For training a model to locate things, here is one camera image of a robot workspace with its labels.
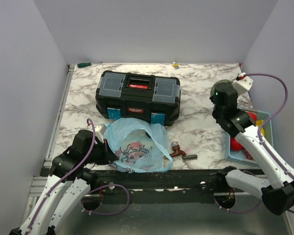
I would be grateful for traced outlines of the light blue plastic bag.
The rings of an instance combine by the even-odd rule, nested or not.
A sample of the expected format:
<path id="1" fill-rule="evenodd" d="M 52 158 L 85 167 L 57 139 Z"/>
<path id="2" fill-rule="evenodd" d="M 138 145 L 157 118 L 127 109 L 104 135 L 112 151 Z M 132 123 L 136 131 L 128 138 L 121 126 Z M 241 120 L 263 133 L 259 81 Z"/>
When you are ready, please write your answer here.
<path id="1" fill-rule="evenodd" d="M 166 172 L 173 165 L 167 131 L 161 124 L 121 118 L 106 124 L 103 138 L 117 157 L 109 166 L 119 172 Z"/>

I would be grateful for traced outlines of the red fake fruit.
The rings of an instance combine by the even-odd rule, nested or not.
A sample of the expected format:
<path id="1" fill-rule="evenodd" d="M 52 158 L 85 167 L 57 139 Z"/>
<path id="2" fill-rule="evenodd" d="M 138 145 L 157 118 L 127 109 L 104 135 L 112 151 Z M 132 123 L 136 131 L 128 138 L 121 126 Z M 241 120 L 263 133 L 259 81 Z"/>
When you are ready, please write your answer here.
<path id="1" fill-rule="evenodd" d="M 230 138 L 230 149 L 232 151 L 241 151 L 243 146 L 237 142 L 237 140 L 233 137 Z"/>

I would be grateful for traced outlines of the green fake fruit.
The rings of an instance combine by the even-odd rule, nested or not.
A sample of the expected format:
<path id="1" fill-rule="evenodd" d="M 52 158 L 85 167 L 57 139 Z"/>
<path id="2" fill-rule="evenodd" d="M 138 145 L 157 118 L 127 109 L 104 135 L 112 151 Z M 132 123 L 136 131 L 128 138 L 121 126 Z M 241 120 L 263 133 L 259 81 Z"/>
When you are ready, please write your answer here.
<path id="1" fill-rule="evenodd" d="M 210 90 L 210 97 L 212 97 L 215 93 L 216 93 L 216 90 L 219 89 L 219 87 L 222 87 L 224 86 L 225 84 L 232 84 L 232 81 L 231 80 L 228 80 L 228 79 L 222 79 L 222 80 L 219 80 L 217 81 L 211 88 Z"/>

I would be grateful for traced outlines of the red fake pomegranate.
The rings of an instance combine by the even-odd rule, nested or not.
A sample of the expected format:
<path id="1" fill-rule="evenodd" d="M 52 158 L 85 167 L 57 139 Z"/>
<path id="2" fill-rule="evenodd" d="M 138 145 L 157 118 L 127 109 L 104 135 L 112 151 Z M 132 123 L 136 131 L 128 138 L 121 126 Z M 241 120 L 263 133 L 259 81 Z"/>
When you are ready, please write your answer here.
<path id="1" fill-rule="evenodd" d="M 257 116 L 254 113 L 248 112 L 248 114 L 255 122 L 257 121 Z"/>

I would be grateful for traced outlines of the purple fake grape bunch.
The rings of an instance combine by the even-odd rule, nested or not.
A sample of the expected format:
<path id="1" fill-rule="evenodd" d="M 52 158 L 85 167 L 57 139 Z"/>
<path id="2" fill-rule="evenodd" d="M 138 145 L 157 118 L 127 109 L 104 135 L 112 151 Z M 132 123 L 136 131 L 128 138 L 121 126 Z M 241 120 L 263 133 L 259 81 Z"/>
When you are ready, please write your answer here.
<path id="1" fill-rule="evenodd" d="M 249 159 L 251 161 L 254 160 L 254 158 L 251 156 L 251 154 L 246 149 L 244 149 L 243 152 L 244 152 L 247 159 Z"/>

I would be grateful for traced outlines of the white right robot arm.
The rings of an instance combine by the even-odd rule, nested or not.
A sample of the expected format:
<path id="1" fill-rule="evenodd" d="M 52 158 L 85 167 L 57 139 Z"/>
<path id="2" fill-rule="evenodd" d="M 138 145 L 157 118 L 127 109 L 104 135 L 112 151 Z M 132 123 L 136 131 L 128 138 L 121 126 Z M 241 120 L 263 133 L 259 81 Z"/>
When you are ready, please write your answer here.
<path id="1" fill-rule="evenodd" d="M 266 175 L 266 179 L 226 167 L 216 179 L 222 192 L 243 190 L 262 200 L 266 208 L 281 215 L 294 206 L 294 168 L 287 164 L 264 136 L 252 117 L 237 107 L 238 92 L 231 82 L 218 82 L 211 90 L 216 123 L 245 148 Z"/>

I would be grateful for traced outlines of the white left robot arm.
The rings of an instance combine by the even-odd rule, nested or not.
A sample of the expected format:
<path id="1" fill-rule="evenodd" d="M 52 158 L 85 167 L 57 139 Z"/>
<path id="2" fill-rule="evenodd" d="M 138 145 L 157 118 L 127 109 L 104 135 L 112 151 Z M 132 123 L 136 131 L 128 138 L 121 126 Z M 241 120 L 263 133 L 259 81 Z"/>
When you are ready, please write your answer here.
<path id="1" fill-rule="evenodd" d="M 52 160 L 50 174 L 30 215 L 10 234 L 54 235 L 83 196 L 98 190 L 98 174 L 86 165 L 108 165 L 117 159 L 103 137 L 105 130 L 100 125 L 95 131 L 78 131 L 71 146 Z"/>

